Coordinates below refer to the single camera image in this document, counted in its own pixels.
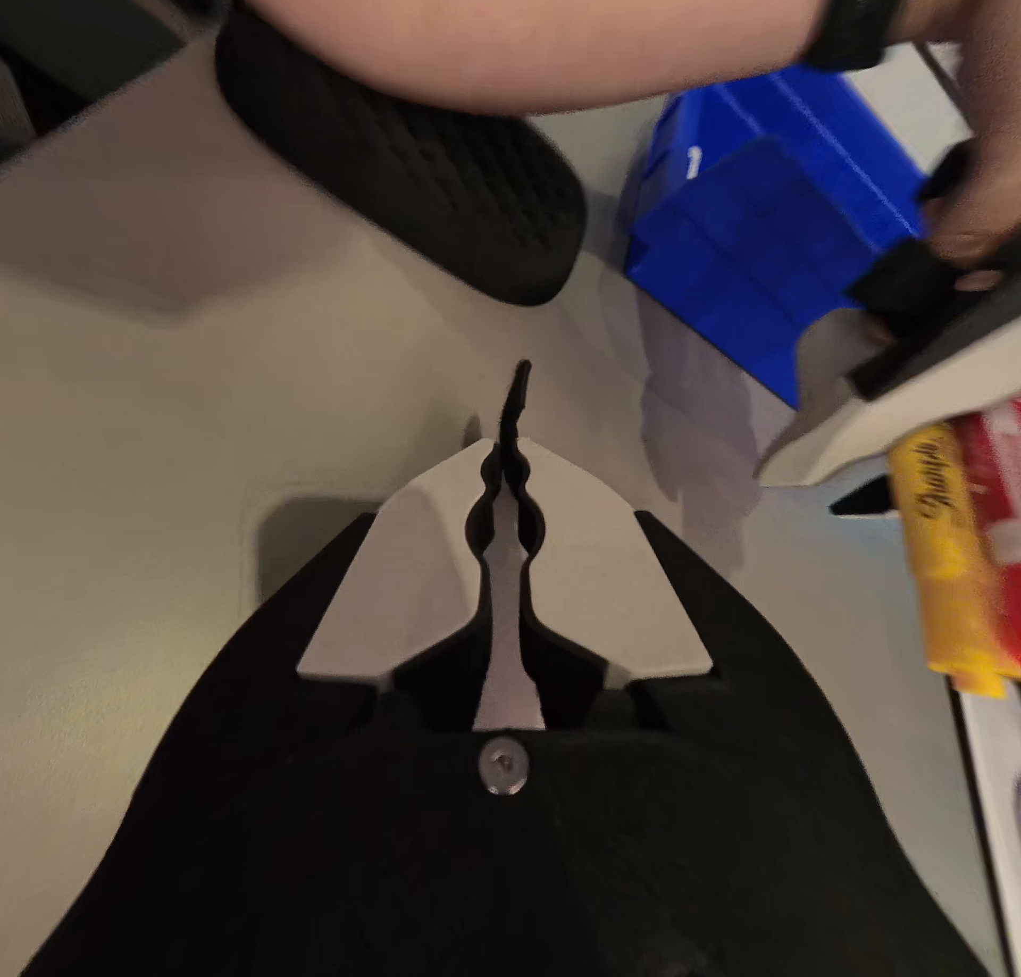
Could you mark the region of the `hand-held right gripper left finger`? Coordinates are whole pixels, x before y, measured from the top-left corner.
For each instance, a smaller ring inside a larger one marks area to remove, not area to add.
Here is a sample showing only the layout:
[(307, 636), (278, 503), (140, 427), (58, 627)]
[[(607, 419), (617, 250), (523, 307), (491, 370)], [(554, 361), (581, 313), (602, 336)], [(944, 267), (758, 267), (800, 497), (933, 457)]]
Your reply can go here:
[(492, 652), (486, 550), (502, 478), (498, 444), (481, 439), (387, 499), (298, 675), (400, 694), (434, 730), (474, 728)]

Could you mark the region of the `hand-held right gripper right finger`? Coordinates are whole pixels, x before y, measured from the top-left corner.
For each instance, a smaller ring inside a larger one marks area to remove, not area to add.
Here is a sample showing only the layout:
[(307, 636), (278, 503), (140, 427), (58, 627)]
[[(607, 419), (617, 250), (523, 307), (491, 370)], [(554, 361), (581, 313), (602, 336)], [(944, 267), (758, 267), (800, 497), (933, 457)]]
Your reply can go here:
[(521, 654), (547, 729), (579, 729), (602, 693), (714, 667), (637, 512), (603, 481), (517, 440)]

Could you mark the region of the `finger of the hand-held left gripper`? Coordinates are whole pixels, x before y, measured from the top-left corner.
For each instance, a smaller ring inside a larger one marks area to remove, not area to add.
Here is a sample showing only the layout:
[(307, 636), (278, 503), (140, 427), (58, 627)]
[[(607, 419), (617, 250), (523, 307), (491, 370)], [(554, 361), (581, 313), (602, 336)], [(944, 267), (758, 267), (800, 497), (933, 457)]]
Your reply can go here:
[(797, 345), (798, 411), (759, 460), (766, 488), (812, 487), (889, 452), (931, 424), (983, 411), (1019, 394), (1020, 324), (1002, 324), (934, 367), (867, 399), (853, 369), (880, 353), (865, 314), (841, 308), (816, 321)]

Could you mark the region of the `red dry erase marker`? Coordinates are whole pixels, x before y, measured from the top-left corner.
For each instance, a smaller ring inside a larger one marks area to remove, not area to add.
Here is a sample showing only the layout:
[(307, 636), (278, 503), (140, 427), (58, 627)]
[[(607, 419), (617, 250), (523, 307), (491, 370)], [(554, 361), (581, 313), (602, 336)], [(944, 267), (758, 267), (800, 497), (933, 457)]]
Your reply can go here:
[(981, 539), (998, 575), (1001, 641), (1020, 663), (1020, 398), (952, 422)]

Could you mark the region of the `yellow marker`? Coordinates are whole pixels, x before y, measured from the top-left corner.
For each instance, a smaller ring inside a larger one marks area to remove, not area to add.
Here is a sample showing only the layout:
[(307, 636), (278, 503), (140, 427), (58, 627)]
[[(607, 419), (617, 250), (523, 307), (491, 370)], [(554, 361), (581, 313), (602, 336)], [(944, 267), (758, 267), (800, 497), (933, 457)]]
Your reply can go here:
[(947, 422), (927, 425), (887, 454), (903, 547), (914, 581), (929, 669), (959, 693), (1004, 700), (1019, 664), (1003, 636), (1001, 583)]

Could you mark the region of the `person's left forearm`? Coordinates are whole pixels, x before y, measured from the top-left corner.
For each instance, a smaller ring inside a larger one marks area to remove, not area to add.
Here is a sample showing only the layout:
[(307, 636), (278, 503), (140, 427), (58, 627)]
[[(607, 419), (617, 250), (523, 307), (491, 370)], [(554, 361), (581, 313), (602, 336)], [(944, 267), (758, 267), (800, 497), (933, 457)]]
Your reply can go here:
[(245, 0), (366, 85), (466, 112), (605, 107), (793, 64), (825, 0)]

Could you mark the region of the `person's left hand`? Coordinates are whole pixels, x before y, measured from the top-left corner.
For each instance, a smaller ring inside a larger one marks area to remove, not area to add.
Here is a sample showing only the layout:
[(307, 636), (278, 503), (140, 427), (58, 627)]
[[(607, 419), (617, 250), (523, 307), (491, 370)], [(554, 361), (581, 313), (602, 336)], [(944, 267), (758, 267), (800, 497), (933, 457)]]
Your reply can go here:
[(930, 245), (959, 268), (989, 264), (1020, 221), (1020, 0), (909, 0), (900, 39), (954, 43), (972, 130), (963, 181), (933, 219)]

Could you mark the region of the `blue plastic bin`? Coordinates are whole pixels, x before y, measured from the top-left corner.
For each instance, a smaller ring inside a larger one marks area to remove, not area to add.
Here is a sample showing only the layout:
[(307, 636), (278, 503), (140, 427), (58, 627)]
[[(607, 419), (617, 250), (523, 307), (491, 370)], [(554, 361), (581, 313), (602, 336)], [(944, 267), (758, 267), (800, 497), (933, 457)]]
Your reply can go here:
[(626, 277), (791, 407), (810, 325), (920, 235), (923, 174), (844, 76), (791, 67), (670, 96)]

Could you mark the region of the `black wristband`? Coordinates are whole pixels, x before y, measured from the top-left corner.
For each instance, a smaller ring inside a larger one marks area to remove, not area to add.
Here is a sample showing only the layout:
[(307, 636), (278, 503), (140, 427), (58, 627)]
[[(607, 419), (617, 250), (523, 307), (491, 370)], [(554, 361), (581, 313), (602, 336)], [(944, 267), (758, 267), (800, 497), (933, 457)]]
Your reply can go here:
[(826, 0), (798, 59), (821, 74), (870, 69), (885, 57), (891, 27), (905, 0)]

